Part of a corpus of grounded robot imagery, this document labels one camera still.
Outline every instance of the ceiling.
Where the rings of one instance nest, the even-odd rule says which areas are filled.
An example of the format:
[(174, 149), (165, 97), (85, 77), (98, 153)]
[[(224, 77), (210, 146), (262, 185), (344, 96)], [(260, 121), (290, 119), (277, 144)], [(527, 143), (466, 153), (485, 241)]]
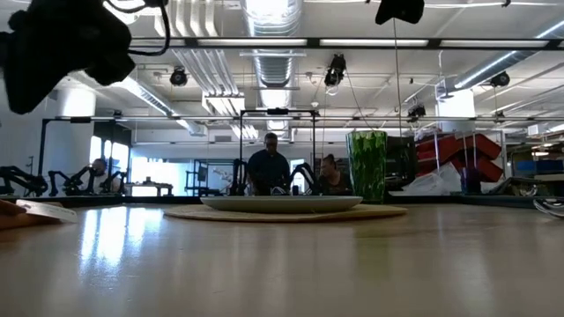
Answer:
[[(15, 10), (26, 7), (24, 1), (7, 0), (0, 4), (0, 18), (7, 21)], [(301, 16), (301, 36), (304, 37), (440, 37), (440, 38), (516, 38), (530, 39), (550, 26), (562, 21), (564, 3), (530, 0), (530, 5), (511, 4), (508, 8), (495, 6), (473, 7), (498, 1), (492, 0), (427, 0), (423, 18), (417, 25), (402, 21), (392, 21), (377, 26), (374, 23), (378, 3), (370, 5), (359, 0), (306, 0)], [(456, 7), (463, 4), (467, 7)], [(154, 27), (154, 17), (141, 16), (129, 25), (133, 36), (158, 36)], [(215, 25), (219, 36), (240, 37), (246, 35), (246, 26), (237, 1), (218, 1), (216, 3)], [(402, 107), (402, 115), (411, 104), (402, 102), (418, 92), (418, 101), (427, 108), (427, 115), (434, 114), (434, 88), (441, 73), (456, 76), (491, 59), (500, 52), (457, 50), (442, 53), (442, 70), (439, 67), (439, 51), (422, 50), (342, 50), (306, 49), (306, 56), (299, 57), (295, 85), (299, 90), (293, 92), (295, 107), (311, 108), (311, 102), (319, 103), (319, 111), (326, 115), (397, 115)], [(240, 56), (241, 50), (225, 50), (230, 71), (240, 89), (245, 94), (247, 109), (258, 106), (258, 90), (252, 59)], [(347, 62), (348, 77), (341, 83), (338, 94), (325, 93), (324, 72), (333, 54), (342, 53)], [(173, 87), (169, 77), (174, 66), (179, 65), (175, 56), (168, 52), (160, 57), (135, 56), (137, 68), (132, 77), (149, 85), (180, 109), (185, 115), (206, 115), (201, 106), (202, 90), (189, 75), (184, 87)], [(497, 89), (497, 97), (491, 87), (474, 88), (476, 112), (478, 115), (491, 115), (496, 108), (529, 100), (536, 95), (560, 85), (564, 85), (564, 55), (559, 52), (541, 52), (508, 69), (511, 83), (506, 88)], [(539, 76), (545, 70), (553, 71)], [(115, 87), (101, 87), (92, 80), (79, 78), (78, 81), (95, 89), (100, 95), (98, 114), (110, 114), (120, 109), (126, 115), (157, 115), (154, 109), (129, 92)], [(511, 116), (564, 116), (561, 94), (554, 98), (532, 103), (527, 107), (507, 112)], [(306, 125), (306, 122), (293, 122), (293, 126)], [(322, 122), (326, 126), (343, 127), (366, 126), (365, 122)], [(371, 122), (381, 126), (383, 122)], [(387, 126), (397, 126), (399, 122), (387, 122)], [(175, 122), (133, 122), (137, 129), (181, 129)], [(480, 123), (493, 128), (493, 122)], [(210, 126), (211, 129), (221, 126)], [(512, 126), (526, 127), (526, 123)]]

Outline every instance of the woman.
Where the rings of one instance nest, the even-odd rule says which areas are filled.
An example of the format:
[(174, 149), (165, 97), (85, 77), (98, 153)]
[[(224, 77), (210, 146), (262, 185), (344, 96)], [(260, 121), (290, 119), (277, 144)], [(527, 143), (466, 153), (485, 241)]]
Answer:
[(333, 154), (329, 154), (321, 162), (321, 176), (319, 185), (324, 195), (352, 195), (353, 185), (351, 178), (339, 172)]

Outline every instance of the white plate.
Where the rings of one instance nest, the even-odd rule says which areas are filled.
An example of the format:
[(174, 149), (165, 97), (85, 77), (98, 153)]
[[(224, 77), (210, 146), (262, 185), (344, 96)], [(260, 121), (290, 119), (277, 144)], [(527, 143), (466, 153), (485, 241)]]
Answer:
[(362, 202), (356, 196), (219, 196), (202, 197), (216, 210), (257, 213), (339, 212)]

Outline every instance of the man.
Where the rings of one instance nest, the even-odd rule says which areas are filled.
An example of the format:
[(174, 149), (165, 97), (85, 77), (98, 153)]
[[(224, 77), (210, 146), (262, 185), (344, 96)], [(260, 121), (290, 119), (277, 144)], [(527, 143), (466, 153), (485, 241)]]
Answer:
[[(94, 186), (93, 186), (94, 194), (100, 194), (103, 189), (101, 187), (101, 184), (108, 179), (108, 173), (106, 172), (106, 170), (108, 169), (108, 163), (106, 163), (106, 160), (103, 158), (97, 158), (92, 162), (92, 168), (95, 171)], [(90, 173), (85, 173), (82, 176), (81, 180), (83, 183), (81, 189), (83, 190), (87, 189), (88, 181), (90, 180)], [(110, 190), (112, 193), (117, 193), (119, 189), (120, 189), (120, 180), (116, 177), (112, 181)]]
[(274, 133), (264, 136), (266, 149), (250, 157), (249, 180), (253, 184), (255, 195), (270, 195), (271, 189), (280, 187), (290, 190), (290, 166), (286, 158), (277, 152), (278, 137)]
[(319, 185), (324, 195), (352, 195), (351, 178), (337, 169), (337, 162), (333, 154), (329, 154), (321, 161), (321, 176)]

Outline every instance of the round placemat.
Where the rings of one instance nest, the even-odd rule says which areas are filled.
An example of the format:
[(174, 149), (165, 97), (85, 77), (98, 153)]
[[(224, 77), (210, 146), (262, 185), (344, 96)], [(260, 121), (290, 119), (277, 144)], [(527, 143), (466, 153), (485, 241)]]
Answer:
[(165, 210), (165, 216), (195, 220), (302, 223), (322, 221), (348, 221), (379, 217), (402, 216), (407, 209), (385, 205), (357, 205), (348, 211), (307, 214), (261, 214), (236, 211), (219, 211), (206, 205), (194, 204), (173, 207)]

